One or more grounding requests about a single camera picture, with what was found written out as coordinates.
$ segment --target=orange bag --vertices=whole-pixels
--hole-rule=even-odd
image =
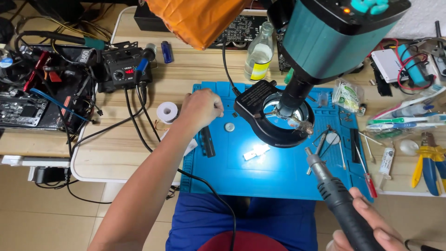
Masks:
[[[205,50],[251,0],[146,0],[177,38]]]

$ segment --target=solder wire spool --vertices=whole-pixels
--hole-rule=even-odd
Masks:
[[[164,102],[157,108],[158,118],[165,124],[172,124],[178,117],[178,107],[172,102]]]

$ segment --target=screwdriver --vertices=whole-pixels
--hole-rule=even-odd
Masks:
[[[334,214],[355,251],[384,251],[373,235],[373,229],[353,207],[353,197],[339,178],[333,177],[325,162],[305,148],[307,163],[318,180],[317,189],[328,209]]]
[[[358,146],[356,144],[355,144],[355,147],[356,147],[356,152],[359,155],[359,159],[361,160],[361,164],[362,164],[362,166],[364,168],[365,183],[367,184],[367,188],[368,188],[368,191],[370,193],[370,197],[378,198],[378,194],[376,193],[375,185],[373,184],[373,180],[370,177],[370,174],[367,172],[367,169],[365,168],[365,165],[364,165],[364,161],[362,160],[361,152],[359,151]]]

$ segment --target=person's arm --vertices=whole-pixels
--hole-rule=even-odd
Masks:
[[[186,95],[180,116],[118,193],[88,251],[142,250],[188,144],[222,116],[221,99],[210,89]]]
[[[373,229],[373,235],[378,243],[386,251],[405,251],[403,238],[393,227],[386,223],[385,219],[373,208],[358,188],[349,190],[353,196],[353,206],[364,217]],[[347,237],[342,230],[333,233],[333,240],[328,243],[327,251],[353,251]]]

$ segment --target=blue shorts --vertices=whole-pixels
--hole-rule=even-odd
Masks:
[[[233,196],[221,196],[232,208]],[[267,235],[289,251],[316,251],[316,201],[252,197],[237,230]],[[215,235],[232,231],[229,209],[214,194],[180,192],[166,251],[195,251]]]

